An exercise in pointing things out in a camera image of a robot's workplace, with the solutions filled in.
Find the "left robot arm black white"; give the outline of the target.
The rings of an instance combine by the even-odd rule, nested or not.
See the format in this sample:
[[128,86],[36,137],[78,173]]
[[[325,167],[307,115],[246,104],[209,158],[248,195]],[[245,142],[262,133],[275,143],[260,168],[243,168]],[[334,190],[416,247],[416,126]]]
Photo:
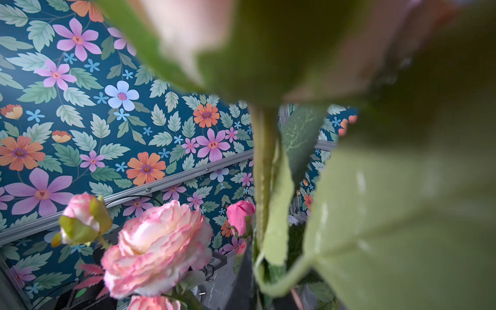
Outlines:
[[[213,286],[218,271],[223,269],[227,263],[228,256],[213,253],[211,263],[203,269],[205,281],[191,289],[200,302],[209,296],[207,288]],[[108,294],[97,298],[104,288],[102,281],[90,287],[76,289],[76,286],[82,282],[82,280],[78,280],[73,284],[62,285],[59,295],[47,302],[40,302],[33,309],[127,309],[129,307],[130,298],[116,300],[109,297]]]

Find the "hot pink rose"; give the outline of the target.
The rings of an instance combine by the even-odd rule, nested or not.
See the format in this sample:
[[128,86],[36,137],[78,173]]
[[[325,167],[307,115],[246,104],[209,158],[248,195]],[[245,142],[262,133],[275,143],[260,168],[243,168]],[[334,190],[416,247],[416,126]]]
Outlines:
[[255,211],[256,206],[245,200],[238,201],[227,208],[228,222],[233,235],[242,237],[247,233],[246,218],[249,217],[249,223],[252,225]]

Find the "light pink rose stem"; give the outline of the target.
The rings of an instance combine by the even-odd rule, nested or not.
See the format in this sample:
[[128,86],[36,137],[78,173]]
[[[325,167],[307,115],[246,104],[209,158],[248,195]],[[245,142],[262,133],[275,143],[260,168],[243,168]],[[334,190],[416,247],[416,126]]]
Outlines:
[[167,81],[247,102],[227,309],[495,308],[494,1],[99,1]]

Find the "large pink peony bunch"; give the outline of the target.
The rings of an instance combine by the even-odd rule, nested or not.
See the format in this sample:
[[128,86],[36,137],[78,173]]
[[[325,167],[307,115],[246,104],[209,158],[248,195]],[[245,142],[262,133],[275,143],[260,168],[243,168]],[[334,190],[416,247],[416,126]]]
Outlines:
[[59,217],[51,244],[104,249],[99,265],[81,268],[89,278],[77,289],[103,283],[98,297],[130,298],[129,309],[201,309],[191,289],[211,262],[213,230],[200,211],[177,200],[147,209],[125,222],[116,244],[104,239],[113,225],[102,196],[73,196]]

